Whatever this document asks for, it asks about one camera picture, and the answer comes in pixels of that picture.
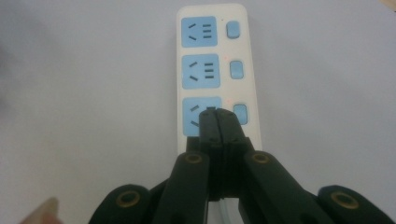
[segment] power strip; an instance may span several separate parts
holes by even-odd
[[[262,150],[248,14],[238,4],[183,7],[177,13],[177,142],[199,136],[199,114],[233,111]]]

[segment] switch button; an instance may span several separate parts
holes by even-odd
[[[230,39],[236,39],[240,36],[241,32],[239,29],[238,21],[229,21],[227,22],[227,36]]]
[[[232,79],[241,79],[244,77],[244,65],[241,61],[230,62],[230,72]]]
[[[248,111],[245,105],[235,105],[233,107],[233,112],[235,113],[241,125],[248,123]]]

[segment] screw hole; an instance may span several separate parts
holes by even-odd
[[[335,203],[347,209],[357,209],[359,207],[359,203],[356,199],[342,191],[333,192],[331,197]]]
[[[117,197],[116,204],[119,207],[127,208],[138,204],[140,201],[140,194],[134,190],[123,192]]]
[[[186,156],[186,161],[188,163],[195,164],[195,163],[201,162],[202,161],[202,157],[200,155],[191,154],[191,155]]]
[[[259,153],[254,154],[252,159],[258,163],[267,163],[270,160],[268,156]]]

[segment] white surface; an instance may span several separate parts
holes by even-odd
[[[396,14],[372,0],[239,2],[263,149],[306,189],[352,188],[395,220]],[[115,187],[170,175],[176,14],[209,3],[0,1],[0,223],[50,196],[64,223],[86,223]]]
[[[188,17],[212,16],[216,18],[218,44],[215,47],[182,48],[181,20]],[[237,39],[227,37],[226,24],[229,21],[240,23],[241,35]],[[182,87],[182,57],[196,54],[217,54],[219,56],[220,86],[214,89],[186,90]],[[244,77],[232,79],[230,62],[240,61],[244,66]],[[186,150],[187,137],[183,134],[182,102],[188,97],[220,97],[221,108],[233,111],[233,107],[242,104],[247,107],[248,122],[242,125],[246,136],[256,150],[262,150],[259,111],[251,56],[246,9],[238,4],[217,4],[183,7],[177,13],[177,151]]]

